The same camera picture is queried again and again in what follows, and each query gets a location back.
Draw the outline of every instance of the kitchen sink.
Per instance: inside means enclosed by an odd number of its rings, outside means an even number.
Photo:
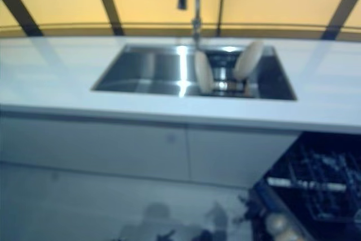
[[[265,46],[247,80],[232,69],[245,47],[202,47],[214,77],[214,90],[203,94],[197,83],[193,46],[127,45],[95,83],[95,91],[183,96],[296,100],[276,51]]]

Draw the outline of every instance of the open dishwasher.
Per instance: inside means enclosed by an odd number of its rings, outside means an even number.
[[[304,133],[251,190],[254,241],[361,240],[360,146],[358,135]],[[269,214],[298,234],[271,236]]]

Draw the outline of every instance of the dish rack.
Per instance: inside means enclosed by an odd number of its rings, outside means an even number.
[[[298,190],[314,220],[361,224],[360,143],[360,136],[306,133],[268,172],[267,183]]]

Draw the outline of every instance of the cabinet door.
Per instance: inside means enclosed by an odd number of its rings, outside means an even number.
[[[2,161],[188,180],[186,131],[133,122],[1,119]]]
[[[296,140],[298,132],[190,128],[191,178],[252,187]]]

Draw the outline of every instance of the tall faucet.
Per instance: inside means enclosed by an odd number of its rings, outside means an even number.
[[[178,0],[178,8],[180,10],[187,9],[187,0]],[[193,40],[195,42],[196,49],[199,48],[199,40],[201,37],[201,17],[200,17],[200,0],[195,0],[195,17],[192,20],[193,25]]]

